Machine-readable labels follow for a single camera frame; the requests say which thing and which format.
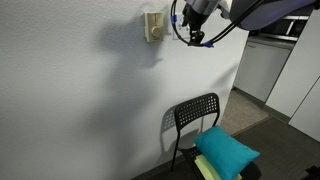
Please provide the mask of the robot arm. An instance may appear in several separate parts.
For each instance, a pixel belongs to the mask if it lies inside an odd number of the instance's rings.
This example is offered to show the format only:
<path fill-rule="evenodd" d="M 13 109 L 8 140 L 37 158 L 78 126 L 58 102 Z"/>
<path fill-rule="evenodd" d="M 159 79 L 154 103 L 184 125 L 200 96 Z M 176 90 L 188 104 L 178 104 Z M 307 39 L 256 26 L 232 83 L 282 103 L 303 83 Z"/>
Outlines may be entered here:
<path fill-rule="evenodd" d="M 182 11 L 183 25 L 190 27 L 189 46 L 212 47 L 235 27 L 253 31 L 268 26 L 277 20 L 306 6 L 319 8 L 319 0 L 185 0 Z M 202 43 L 205 36 L 202 25 L 219 9 L 223 18 L 231 24 L 209 41 Z"/>

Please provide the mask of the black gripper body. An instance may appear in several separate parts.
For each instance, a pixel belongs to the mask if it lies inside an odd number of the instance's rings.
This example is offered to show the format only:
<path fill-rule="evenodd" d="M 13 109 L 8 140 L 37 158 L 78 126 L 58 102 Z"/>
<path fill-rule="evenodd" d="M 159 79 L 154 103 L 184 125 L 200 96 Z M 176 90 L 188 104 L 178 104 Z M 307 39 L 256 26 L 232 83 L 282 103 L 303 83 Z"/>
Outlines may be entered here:
<path fill-rule="evenodd" d="M 190 26 L 191 31 L 200 31 L 209 15 L 206 13 L 208 3 L 195 5 L 185 4 L 183 9 L 184 23 Z"/>

